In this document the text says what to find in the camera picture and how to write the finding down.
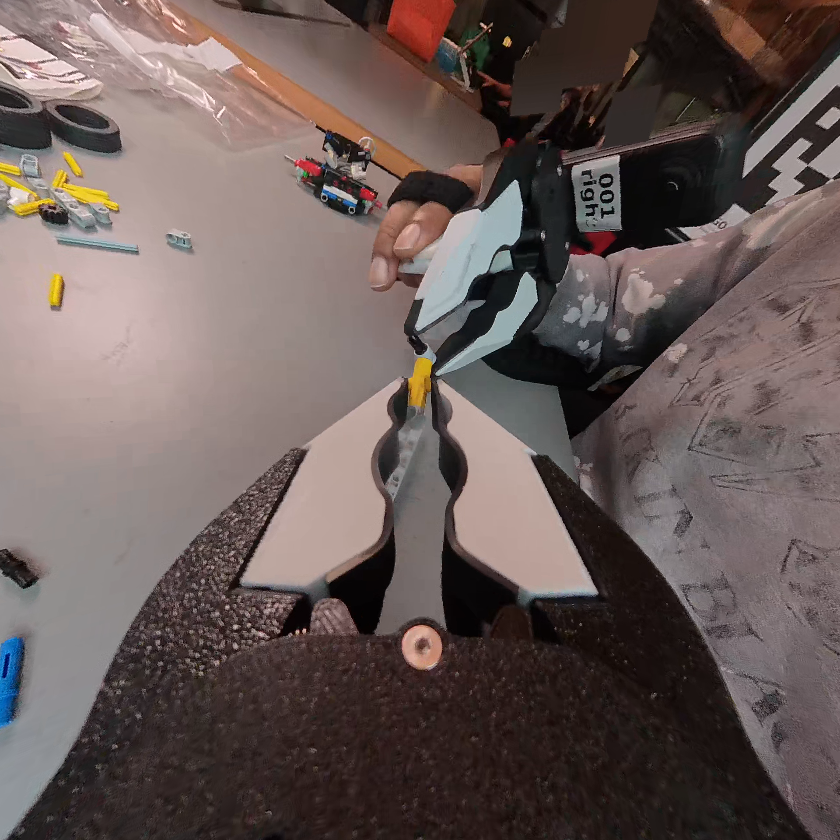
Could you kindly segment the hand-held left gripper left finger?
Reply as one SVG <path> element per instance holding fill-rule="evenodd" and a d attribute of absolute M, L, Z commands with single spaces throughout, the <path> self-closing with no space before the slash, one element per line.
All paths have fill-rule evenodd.
<path fill-rule="evenodd" d="M 246 561 L 254 590 L 329 597 L 330 585 L 369 560 L 392 533 L 393 503 L 380 469 L 396 442 L 395 379 L 304 448 L 302 461 Z"/>

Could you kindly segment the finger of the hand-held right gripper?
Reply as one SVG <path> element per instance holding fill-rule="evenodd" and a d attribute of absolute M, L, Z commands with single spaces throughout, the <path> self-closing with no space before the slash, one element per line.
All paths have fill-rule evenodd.
<path fill-rule="evenodd" d="M 434 377 L 450 374 L 532 331 L 545 315 L 545 281 L 526 270 L 490 275 L 486 298 L 436 352 Z"/>
<path fill-rule="evenodd" d="M 403 263 L 403 272 L 422 277 L 404 323 L 407 339 L 421 335 L 462 309 L 477 281 L 492 272 L 494 258 L 509 252 L 522 233 L 523 199 L 519 181 L 502 189 L 497 184 L 486 200 L 458 212 L 444 234 L 416 257 Z"/>

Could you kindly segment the grey toy brick frame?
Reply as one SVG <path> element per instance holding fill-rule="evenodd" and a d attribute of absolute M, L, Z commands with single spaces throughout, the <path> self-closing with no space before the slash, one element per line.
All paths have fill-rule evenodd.
<path fill-rule="evenodd" d="M 389 444 L 383 472 L 386 494 L 396 500 L 426 425 L 426 405 L 432 390 L 432 373 L 435 352 L 417 335 L 408 342 L 415 352 L 413 371 L 407 379 L 406 411 L 395 433 L 394 444 Z"/>

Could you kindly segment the person's right forearm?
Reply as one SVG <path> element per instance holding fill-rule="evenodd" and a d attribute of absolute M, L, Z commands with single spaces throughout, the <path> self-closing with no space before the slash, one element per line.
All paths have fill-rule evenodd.
<path fill-rule="evenodd" d="M 643 369 L 691 330 L 792 287 L 838 278 L 839 184 L 770 205 L 678 245 L 580 255 L 531 333 L 601 382 Z"/>

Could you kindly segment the grey desk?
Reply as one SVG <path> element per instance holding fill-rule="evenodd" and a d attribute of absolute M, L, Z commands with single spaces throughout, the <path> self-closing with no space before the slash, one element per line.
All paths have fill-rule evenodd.
<path fill-rule="evenodd" d="M 172 562 L 290 448 L 411 370 L 411 291 L 368 286 L 378 218 L 320 206 L 285 159 L 319 155 L 320 131 L 237 150 L 148 94 L 92 105 L 122 152 L 78 160 L 120 204 L 105 234 L 140 254 L 2 219 L 2 548 L 39 576 L 2 577 L 2 640 L 26 640 L 2 838 Z"/>

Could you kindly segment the small toy brick chassis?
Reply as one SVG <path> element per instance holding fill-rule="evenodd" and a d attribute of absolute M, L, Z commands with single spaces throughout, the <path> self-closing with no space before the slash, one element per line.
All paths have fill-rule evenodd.
<path fill-rule="evenodd" d="M 321 204 L 349 216 L 363 216 L 382 209 L 379 193 L 366 182 L 366 171 L 376 151 L 375 141 L 363 136 L 353 141 L 341 133 L 326 130 L 323 160 L 311 156 L 285 159 L 296 172 L 296 181 Z"/>

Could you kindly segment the person's grey patterned hoodie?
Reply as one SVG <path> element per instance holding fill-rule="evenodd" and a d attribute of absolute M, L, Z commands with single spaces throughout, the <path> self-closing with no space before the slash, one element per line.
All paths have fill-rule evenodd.
<path fill-rule="evenodd" d="M 838 258 L 751 274 L 574 442 L 773 781 L 838 838 Z"/>

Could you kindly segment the orange crate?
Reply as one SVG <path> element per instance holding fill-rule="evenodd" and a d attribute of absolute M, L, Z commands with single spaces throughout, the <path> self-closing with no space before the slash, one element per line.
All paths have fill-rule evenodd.
<path fill-rule="evenodd" d="M 455 9 L 454 1 L 393 1 L 385 31 L 416 58 L 429 63 Z"/>

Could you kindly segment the wood-edged grey table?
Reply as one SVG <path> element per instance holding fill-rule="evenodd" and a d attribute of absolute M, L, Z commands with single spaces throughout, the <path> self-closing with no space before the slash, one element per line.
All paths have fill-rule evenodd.
<path fill-rule="evenodd" d="M 215 38 L 242 61 L 243 80 L 316 123 L 358 140 L 394 175 L 477 164 L 498 146 L 494 126 L 463 99 L 355 24 L 252 14 L 216 2 L 174 2 L 191 39 Z"/>

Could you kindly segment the black white marker board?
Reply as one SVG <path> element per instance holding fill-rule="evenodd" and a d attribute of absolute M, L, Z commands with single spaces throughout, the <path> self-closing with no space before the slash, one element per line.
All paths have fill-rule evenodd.
<path fill-rule="evenodd" d="M 835 181 L 839 173 L 838 44 L 752 132 L 733 204 L 711 223 L 669 230 L 678 241 L 732 227 L 760 209 Z"/>

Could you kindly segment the light grey axle rod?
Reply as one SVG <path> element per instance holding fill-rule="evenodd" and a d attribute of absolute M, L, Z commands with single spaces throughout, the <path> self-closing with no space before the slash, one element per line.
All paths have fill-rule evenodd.
<path fill-rule="evenodd" d="M 138 256 L 140 248 L 137 245 L 125 244 L 112 239 L 101 239 L 94 237 L 77 237 L 67 234 L 58 234 L 56 242 L 59 245 L 87 248 L 108 251 L 111 253 L 122 253 L 126 255 Z"/>

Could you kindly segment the clear plastic bag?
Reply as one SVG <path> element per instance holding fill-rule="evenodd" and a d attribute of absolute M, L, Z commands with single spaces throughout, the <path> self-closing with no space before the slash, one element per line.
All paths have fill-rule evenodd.
<path fill-rule="evenodd" d="M 312 130 L 288 98 L 172 2 L 2 2 L 2 25 L 101 84 L 132 91 L 246 150 Z"/>

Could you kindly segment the pile of yellow grey bricks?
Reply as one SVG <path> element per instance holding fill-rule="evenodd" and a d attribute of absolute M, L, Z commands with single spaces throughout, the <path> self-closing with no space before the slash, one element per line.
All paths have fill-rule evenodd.
<path fill-rule="evenodd" d="M 2 212 L 38 217 L 52 227 L 108 228 L 120 204 L 109 192 L 83 184 L 84 175 L 77 157 L 68 151 L 60 153 L 52 173 L 32 153 L 21 154 L 17 163 L 2 161 Z"/>

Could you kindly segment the black toy tire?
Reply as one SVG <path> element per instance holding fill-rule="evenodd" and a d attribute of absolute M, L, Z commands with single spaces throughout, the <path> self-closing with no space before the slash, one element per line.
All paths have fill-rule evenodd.
<path fill-rule="evenodd" d="M 53 100 L 44 105 L 52 133 L 83 150 L 116 154 L 122 150 L 119 126 L 110 117 L 74 101 Z"/>
<path fill-rule="evenodd" d="M 23 150 L 45 150 L 52 133 L 40 100 L 1 84 L 1 144 Z"/>

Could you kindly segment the sticker sheet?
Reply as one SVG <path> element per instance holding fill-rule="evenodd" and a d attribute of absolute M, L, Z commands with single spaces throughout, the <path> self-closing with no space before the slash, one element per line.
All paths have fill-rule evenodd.
<path fill-rule="evenodd" d="M 42 102 L 88 101 L 103 83 L 21 35 L 1 27 L 1 82 Z"/>

